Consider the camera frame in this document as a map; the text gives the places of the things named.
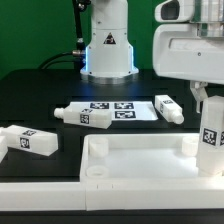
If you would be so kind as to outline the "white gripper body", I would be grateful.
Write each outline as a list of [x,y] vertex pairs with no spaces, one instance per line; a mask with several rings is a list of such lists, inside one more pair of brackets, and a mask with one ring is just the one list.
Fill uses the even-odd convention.
[[224,84],[224,38],[202,38],[190,24],[160,25],[153,38],[158,76]]

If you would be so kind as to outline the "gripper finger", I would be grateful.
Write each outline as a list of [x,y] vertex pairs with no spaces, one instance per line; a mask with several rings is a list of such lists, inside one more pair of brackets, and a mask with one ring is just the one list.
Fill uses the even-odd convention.
[[190,90],[196,101],[196,112],[201,112],[201,103],[208,97],[206,92],[206,87],[208,86],[207,82],[201,81],[191,81]]

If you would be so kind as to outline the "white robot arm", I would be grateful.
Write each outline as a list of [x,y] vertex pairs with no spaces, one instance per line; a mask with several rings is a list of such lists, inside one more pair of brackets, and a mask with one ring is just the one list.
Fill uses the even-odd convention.
[[[209,83],[224,85],[224,0],[165,0],[155,8],[153,69],[190,82],[197,102]],[[91,42],[85,48],[84,80],[120,84],[138,77],[127,38],[127,0],[92,0]]]

